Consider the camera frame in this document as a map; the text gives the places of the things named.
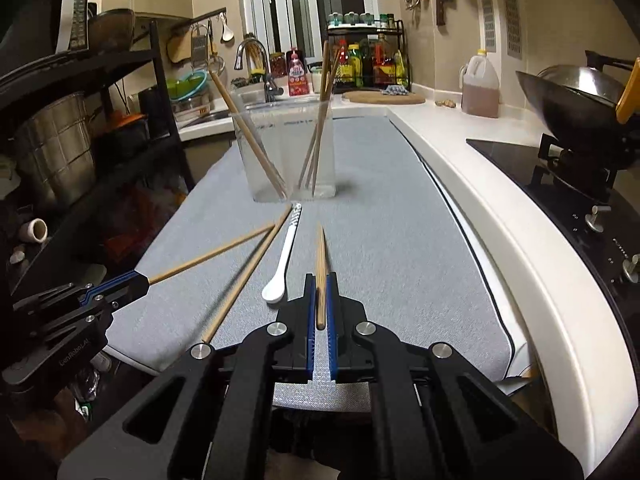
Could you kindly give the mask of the chrome kitchen faucet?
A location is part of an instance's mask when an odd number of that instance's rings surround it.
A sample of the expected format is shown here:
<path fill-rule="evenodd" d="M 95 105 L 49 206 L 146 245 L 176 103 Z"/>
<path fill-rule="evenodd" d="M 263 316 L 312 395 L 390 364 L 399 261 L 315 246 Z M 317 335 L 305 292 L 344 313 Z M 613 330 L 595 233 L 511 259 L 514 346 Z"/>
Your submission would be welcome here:
<path fill-rule="evenodd" d="M 234 69 L 247 70 L 251 81 L 261 81 L 264 86 L 265 101 L 274 102 L 282 96 L 283 89 L 274 80 L 270 70 L 269 55 L 265 46 L 248 32 L 236 48 Z"/>

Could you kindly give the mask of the black spice rack with bottles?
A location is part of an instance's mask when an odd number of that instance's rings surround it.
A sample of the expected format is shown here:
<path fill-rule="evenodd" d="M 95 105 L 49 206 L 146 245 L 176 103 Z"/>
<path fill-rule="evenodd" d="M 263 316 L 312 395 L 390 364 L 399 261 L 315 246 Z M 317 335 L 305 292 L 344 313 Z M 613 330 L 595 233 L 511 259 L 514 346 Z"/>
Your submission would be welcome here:
<path fill-rule="evenodd" d="M 394 14 L 334 12 L 329 15 L 326 33 L 332 58 L 337 59 L 335 88 L 409 89 L 411 68 L 405 25 Z"/>

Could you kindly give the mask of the green and blue bowls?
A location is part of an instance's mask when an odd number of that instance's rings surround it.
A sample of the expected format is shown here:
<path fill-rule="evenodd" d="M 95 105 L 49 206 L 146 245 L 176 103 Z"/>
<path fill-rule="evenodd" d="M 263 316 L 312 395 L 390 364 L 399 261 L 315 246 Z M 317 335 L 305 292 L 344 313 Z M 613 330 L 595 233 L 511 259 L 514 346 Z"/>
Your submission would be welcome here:
<path fill-rule="evenodd" d="M 207 84 L 208 73 L 194 70 L 181 79 L 167 79 L 166 88 L 172 102 L 182 101 L 200 92 Z"/>

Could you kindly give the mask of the hanging metal grater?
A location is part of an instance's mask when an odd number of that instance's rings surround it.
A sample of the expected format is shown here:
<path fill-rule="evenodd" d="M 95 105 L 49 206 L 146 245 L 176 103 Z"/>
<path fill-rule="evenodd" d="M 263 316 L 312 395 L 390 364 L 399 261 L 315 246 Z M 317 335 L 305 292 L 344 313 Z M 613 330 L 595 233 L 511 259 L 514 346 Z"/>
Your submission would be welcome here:
<path fill-rule="evenodd" d="M 209 61 L 208 29 L 201 24 L 191 28 L 191 63 L 194 68 L 206 66 Z"/>

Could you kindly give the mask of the white spoon striped handle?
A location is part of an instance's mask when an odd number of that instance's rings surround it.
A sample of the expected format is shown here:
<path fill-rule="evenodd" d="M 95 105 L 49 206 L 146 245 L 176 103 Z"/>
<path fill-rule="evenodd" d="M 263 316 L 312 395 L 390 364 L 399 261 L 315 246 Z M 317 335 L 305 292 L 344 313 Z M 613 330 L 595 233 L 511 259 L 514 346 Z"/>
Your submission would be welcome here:
<path fill-rule="evenodd" d="M 303 205 L 301 203 L 296 203 L 294 205 L 290 224 L 288 225 L 288 229 L 286 230 L 276 272 L 274 272 L 271 280 L 267 284 L 265 284 L 265 287 L 262 289 L 262 299 L 265 300 L 267 304 L 276 304 L 284 297 L 286 291 L 286 268 L 288 267 L 288 259 L 290 258 L 292 252 L 302 210 Z"/>

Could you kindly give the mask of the grey textured table mat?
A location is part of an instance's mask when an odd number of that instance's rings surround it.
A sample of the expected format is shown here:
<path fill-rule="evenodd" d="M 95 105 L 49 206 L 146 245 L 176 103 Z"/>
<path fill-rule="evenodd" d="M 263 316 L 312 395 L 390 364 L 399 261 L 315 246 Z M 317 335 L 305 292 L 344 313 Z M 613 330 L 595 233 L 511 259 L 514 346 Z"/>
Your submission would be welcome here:
<path fill-rule="evenodd" d="M 316 266 L 318 226 L 340 293 L 402 341 L 445 341 L 494 382 L 533 362 L 524 328 L 469 223 L 389 119 L 333 124 L 336 193 L 304 203 L 288 260 L 299 297 Z M 281 217 L 252 199 L 240 152 L 215 162 L 157 234 L 137 269 L 152 278 Z M 107 352 L 156 374 L 197 342 L 254 252 L 250 241 L 152 285 L 118 310 Z"/>

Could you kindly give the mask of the red dish soap pouch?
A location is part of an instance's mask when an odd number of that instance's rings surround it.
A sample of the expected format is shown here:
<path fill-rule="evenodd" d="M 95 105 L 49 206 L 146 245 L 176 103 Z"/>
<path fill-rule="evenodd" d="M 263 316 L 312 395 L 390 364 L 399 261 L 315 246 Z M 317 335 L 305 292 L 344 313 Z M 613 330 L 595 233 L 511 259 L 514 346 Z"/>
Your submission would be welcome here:
<path fill-rule="evenodd" d="M 309 93 L 304 60 L 296 49 L 288 52 L 288 94 L 306 96 Z"/>

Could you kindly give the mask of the lone wooden chopstick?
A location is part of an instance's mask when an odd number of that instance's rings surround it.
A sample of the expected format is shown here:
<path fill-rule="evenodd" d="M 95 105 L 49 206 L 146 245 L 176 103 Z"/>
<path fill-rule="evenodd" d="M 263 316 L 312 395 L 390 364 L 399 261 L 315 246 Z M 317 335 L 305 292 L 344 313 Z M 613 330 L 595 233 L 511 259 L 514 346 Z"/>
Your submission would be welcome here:
<path fill-rule="evenodd" d="M 314 147 L 317 144 L 316 137 L 318 136 L 318 132 L 323 130 L 320 122 L 322 119 L 326 118 L 326 108 L 328 107 L 328 102 L 330 98 L 330 90 L 331 90 L 331 53 L 329 41 L 326 40 L 323 43 L 323 51 L 322 51 L 322 65 L 321 65 L 321 79 L 320 79 L 320 102 L 318 106 L 318 115 L 317 119 L 314 122 L 314 131 L 312 132 L 308 148 L 304 157 L 302 170 L 300 170 L 299 178 L 297 181 L 297 188 L 301 190 L 303 188 L 305 176 L 307 174 L 307 170 L 312 163 L 312 158 L 314 157 Z"/>

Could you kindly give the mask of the black gas stove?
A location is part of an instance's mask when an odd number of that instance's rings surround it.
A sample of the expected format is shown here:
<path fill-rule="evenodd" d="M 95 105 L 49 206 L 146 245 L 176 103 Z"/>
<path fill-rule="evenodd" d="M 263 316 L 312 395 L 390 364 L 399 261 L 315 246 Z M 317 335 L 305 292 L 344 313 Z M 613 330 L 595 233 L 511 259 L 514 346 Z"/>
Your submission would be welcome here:
<path fill-rule="evenodd" d="M 469 139 L 561 230 L 625 318 L 639 313 L 639 202 L 620 194 L 616 172 L 586 174 L 550 134 L 537 146 Z"/>

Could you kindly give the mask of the black metal shelf rack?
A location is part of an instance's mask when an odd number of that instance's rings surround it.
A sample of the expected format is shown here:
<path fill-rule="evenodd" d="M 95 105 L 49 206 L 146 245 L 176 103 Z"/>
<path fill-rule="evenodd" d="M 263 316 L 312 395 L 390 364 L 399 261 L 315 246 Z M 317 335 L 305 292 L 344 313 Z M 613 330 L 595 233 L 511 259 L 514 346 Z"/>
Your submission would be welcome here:
<path fill-rule="evenodd" d="M 119 81 L 141 70 L 153 67 L 154 84 L 157 86 L 157 107 L 152 115 L 160 118 L 165 127 L 158 138 L 142 146 L 129 168 L 145 172 L 147 166 L 155 166 L 164 157 L 171 157 L 183 175 L 186 187 L 194 188 L 195 182 L 186 161 L 174 115 L 169 104 L 163 41 L 176 25 L 167 18 L 147 18 L 144 31 L 134 38 L 134 44 L 146 41 L 146 49 L 132 48 L 126 52 L 92 54 L 76 51 L 55 54 L 12 70 L 1 77 L 1 139 L 8 140 L 27 119 L 58 99 L 73 93 L 86 98 L 98 96 L 102 107 L 99 112 L 110 117 L 114 101 L 110 90 Z"/>

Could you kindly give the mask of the white jar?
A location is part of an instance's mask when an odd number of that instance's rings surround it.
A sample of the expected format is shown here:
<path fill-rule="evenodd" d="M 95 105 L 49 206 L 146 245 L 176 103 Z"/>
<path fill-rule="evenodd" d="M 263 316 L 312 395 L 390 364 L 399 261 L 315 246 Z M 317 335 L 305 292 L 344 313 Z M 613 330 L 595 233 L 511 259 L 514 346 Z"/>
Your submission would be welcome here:
<path fill-rule="evenodd" d="M 311 67 L 310 74 L 311 74 L 312 91 L 314 93 L 320 94 L 321 91 L 322 91 L 322 88 L 321 88 L 321 85 L 322 85 L 322 67 L 321 66 Z"/>

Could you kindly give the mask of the stainless steel sink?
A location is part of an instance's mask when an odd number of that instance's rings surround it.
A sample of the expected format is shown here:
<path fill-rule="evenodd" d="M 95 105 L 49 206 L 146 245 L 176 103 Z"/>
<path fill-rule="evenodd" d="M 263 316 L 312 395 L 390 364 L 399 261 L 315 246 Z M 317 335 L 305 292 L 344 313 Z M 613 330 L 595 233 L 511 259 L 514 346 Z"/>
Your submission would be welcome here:
<path fill-rule="evenodd" d="M 264 104 L 267 102 L 265 91 L 261 84 L 251 84 L 250 86 L 239 89 L 232 89 L 230 94 L 232 98 L 240 98 L 245 106 Z M 198 116 L 186 118 L 185 120 L 176 119 L 177 127 L 182 129 L 201 124 L 202 122 L 211 122 L 212 120 L 229 117 L 229 111 L 223 99 L 216 99 L 214 102 L 211 102 L 210 105 L 215 105 L 215 108 L 205 107 L 204 112 Z"/>

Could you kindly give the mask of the large steel pot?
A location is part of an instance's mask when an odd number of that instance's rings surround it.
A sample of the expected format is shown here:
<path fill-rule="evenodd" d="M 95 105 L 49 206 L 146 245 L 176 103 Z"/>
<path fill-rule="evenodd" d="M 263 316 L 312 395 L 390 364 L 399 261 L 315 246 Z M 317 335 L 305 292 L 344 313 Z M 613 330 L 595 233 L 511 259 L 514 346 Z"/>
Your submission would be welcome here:
<path fill-rule="evenodd" d="M 77 92 L 40 110 L 15 135 L 18 166 L 43 203 L 68 207 L 94 185 L 84 96 Z"/>

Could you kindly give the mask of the dark bowl on shelf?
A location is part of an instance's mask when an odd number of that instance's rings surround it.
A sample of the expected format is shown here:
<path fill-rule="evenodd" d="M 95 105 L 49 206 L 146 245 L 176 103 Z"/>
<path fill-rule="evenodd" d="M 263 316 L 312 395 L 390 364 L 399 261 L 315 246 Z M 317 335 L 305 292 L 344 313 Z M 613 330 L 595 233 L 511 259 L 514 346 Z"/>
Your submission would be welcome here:
<path fill-rule="evenodd" d="M 134 41 L 136 14 L 130 9 L 102 12 L 88 21 L 89 50 L 95 54 L 128 51 Z"/>

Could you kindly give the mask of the blue dish cloth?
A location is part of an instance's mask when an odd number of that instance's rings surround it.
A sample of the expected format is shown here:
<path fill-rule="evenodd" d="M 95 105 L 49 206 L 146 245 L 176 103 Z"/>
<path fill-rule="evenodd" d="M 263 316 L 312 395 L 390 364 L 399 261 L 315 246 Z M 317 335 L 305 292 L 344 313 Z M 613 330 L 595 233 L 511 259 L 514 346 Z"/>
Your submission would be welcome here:
<path fill-rule="evenodd" d="M 410 91 L 401 84 L 390 84 L 382 93 L 384 96 L 408 96 Z"/>

